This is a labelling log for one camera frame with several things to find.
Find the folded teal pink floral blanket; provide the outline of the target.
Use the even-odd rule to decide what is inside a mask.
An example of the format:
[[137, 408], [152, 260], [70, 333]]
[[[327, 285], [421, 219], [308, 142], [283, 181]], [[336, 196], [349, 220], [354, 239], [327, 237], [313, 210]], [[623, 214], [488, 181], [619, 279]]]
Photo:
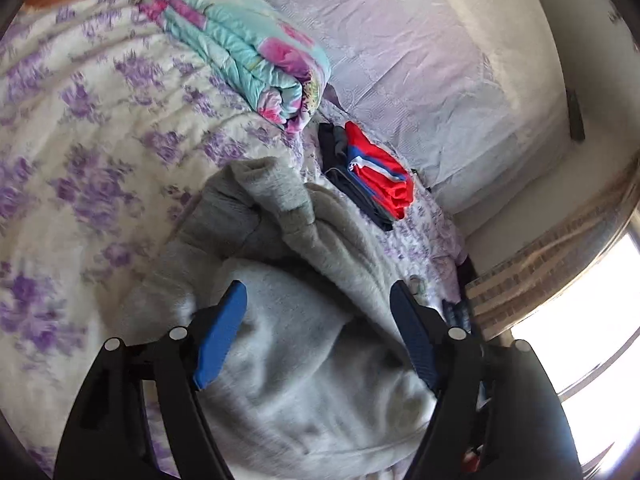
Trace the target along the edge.
[[268, 122], [295, 134], [318, 110], [330, 61], [265, 0], [141, 0], [141, 10]]

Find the folded dark garments stack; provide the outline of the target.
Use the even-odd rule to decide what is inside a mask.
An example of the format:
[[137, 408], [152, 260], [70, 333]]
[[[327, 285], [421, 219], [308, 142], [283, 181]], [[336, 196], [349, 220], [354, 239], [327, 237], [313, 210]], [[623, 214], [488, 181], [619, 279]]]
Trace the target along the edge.
[[394, 220], [374, 199], [373, 193], [347, 167], [347, 136], [343, 127], [320, 122], [318, 143], [322, 174], [383, 232], [393, 229]]

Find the lilac lace covered headboard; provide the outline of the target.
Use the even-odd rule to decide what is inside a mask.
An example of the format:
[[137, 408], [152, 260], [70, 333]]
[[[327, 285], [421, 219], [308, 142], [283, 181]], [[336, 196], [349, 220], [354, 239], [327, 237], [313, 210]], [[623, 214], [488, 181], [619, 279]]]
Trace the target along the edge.
[[491, 217], [570, 145], [539, 0], [266, 0], [318, 40], [343, 110], [452, 214]]

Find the beige brick pattern curtain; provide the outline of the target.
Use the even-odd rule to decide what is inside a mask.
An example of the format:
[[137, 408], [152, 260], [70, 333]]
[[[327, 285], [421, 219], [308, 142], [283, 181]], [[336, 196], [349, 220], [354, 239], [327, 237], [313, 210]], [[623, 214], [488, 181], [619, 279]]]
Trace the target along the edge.
[[495, 338], [605, 254], [639, 205], [639, 177], [618, 178], [574, 214], [466, 285], [485, 339]]

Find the folded red blue white garment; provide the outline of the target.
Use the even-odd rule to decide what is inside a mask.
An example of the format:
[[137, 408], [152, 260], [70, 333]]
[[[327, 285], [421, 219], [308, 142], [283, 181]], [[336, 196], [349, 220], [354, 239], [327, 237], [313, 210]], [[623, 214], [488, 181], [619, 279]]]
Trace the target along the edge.
[[372, 143], [354, 122], [346, 122], [344, 129], [349, 171], [394, 220], [402, 220], [413, 202], [412, 177], [394, 156]]

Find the purple floral bed quilt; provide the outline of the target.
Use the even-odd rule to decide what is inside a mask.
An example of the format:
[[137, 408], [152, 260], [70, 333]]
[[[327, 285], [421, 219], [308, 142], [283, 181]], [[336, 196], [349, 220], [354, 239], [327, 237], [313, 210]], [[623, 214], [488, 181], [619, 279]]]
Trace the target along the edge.
[[284, 158], [322, 183], [317, 125], [255, 114], [139, 0], [18, 14], [1, 41], [1, 411], [46, 474], [107, 324], [205, 181]]

